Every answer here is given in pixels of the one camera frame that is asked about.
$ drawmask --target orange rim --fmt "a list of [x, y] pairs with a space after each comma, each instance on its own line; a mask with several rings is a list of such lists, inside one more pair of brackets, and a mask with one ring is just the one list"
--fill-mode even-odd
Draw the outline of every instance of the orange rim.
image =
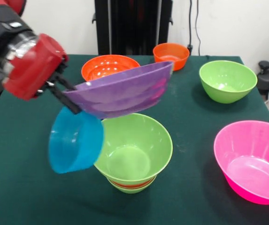
[[112, 182], [113, 184], [115, 184], [115, 185], [117, 185], [117, 186], [119, 186], [121, 188], [125, 188], [125, 189], [137, 189], [137, 188], [142, 188], [142, 187], [150, 184], [154, 179], [155, 179], [155, 177], [153, 177], [152, 179], [150, 179], [150, 180], [148, 180], [148, 181], [146, 181], [144, 183], [135, 184], [135, 185], [123, 185], [123, 184], [116, 183], [116, 182], [114, 182], [112, 180], [110, 182]]

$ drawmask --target purple bowl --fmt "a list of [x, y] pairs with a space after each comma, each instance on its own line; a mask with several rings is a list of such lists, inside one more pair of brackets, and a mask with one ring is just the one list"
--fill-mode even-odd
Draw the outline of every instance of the purple bowl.
[[172, 62], [154, 63], [85, 82], [64, 93], [100, 119], [127, 115], [159, 102], [172, 69]]

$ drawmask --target orange bowl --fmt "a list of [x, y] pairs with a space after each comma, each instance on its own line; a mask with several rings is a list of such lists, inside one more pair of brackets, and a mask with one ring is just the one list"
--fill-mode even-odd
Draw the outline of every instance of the orange bowl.
[[190, 56], [190, 51], [183, 45], [175, 43], [163, 43], [153, 49], [155, 62], [173, 61], [174, 71], [180, 70], [185, 66]]
[[139, 67], [139, 63], [127, 56], [102, 55], [87, 61], [81, 74], [86, 81], [92, 81], [135, 67]]

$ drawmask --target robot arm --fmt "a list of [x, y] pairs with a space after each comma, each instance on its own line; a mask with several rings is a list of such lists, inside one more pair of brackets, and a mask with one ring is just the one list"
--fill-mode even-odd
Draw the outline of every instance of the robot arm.
[[79, 106], [55, 85], [59, 82], [75, 89], [61, 75], [67, 54], [57, 41], [46, 34], [37, 36], [20, 18], [25, 4], [26, 0], [0, 0], [0, 69], [6, 75], [3, 86], [23, 100], [37, 98], [49, 89], [73, 113], [79, 113]]

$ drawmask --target pink bowl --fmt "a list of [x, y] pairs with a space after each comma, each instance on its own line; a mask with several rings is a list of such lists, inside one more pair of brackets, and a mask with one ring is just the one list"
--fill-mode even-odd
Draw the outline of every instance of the pink bowl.
[[269, 123], [248, 120], [227, 125], [216, 136], [214, 151], [238, 195], [269, 205]]

